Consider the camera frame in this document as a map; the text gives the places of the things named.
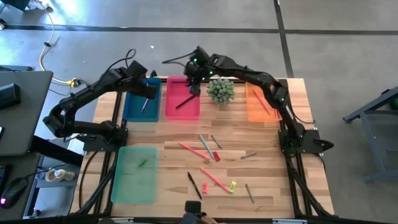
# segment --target wooden table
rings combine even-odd
[[[304,121],[311,121],[312,115],[304,80],[288,79],[288,84],[296,115]],[[212,217],[294,217],[285,158],[280,152],[277,135],[279,123],[247,121],[244,84],[235,84],[235,100],[226,106],[216,106],[206,94],[202,94],[201,115],[198,121],[167,120],[164,115],[165,91],[164,83],[158,122],[127,123],[128,146],[152,146],[158,150],[156,201],[152,204],[116,203],[112,208],[113,217],[182,217],[185,201],[199,199],[187,177],[187,171],[192,174],[199,189],[204,181],[209,183],[208,194],[203,195],[201,202],[202,211]],[[115,99],[116,93],[107,93],[98,99],[94,122],[111,119]],[[206,161],[178,145],[178,142],[183,142],[206,153],[199,138],[200,134],[204,136],[210,148],[217,148],[215,142],[211,140],[211,134],[223,146],[223,149],[216,150],[221,158],[219,162]],[[241,156],[254,151],[258,152],[257,156],[240,159]],[[83,172],[88,157],[85,156],[80,173]],[[83,203],[98,185],[103,157],[103,152],[97,153],[87,169],[83,183]],[[309,189],[324,208],[333,213],[322,161],[315,155],[303,154],[303,164]],[[219,178],[227,187],[231,181],[235,181],[237,183],[235,193],[227,194],[199,169],[201,166]],[[255,203],[250,201],[245,184],[250,187]],[[104,191],[101,211],[106,204],[108,187]],[[300,208],[304,212],[301,190],[298,190],[298,197]],[[78,187],[71,212],[76,210],[78,210]]]

